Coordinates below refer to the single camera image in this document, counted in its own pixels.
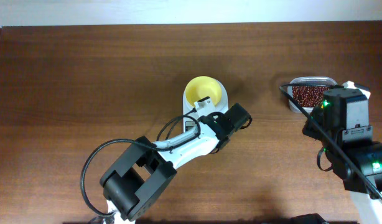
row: wooden tabletop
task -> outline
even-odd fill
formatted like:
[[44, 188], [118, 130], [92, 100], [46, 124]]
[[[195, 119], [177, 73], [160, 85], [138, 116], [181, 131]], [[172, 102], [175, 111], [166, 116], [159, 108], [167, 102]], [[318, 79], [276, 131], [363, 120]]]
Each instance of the wooden tabletop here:
[[[370, 87], [382, 142], [382, 22], [4, 27], [0, 223], [94, 217], [79, 188], [91, 151], [114, 138], [154, 140], [182, 114], [184, 88], [200, 75], [221, 81], [253, 123], [220, 153], [181, 167], [145, 218], [359, 219], [342, 181], [317, 168], [320, 142], [302, 134], [305, 118], [278, 86], [324, 76]], [[126, 147], [107, 147], [87, 172], [86, 191], [102, 211], [98, 181]]]

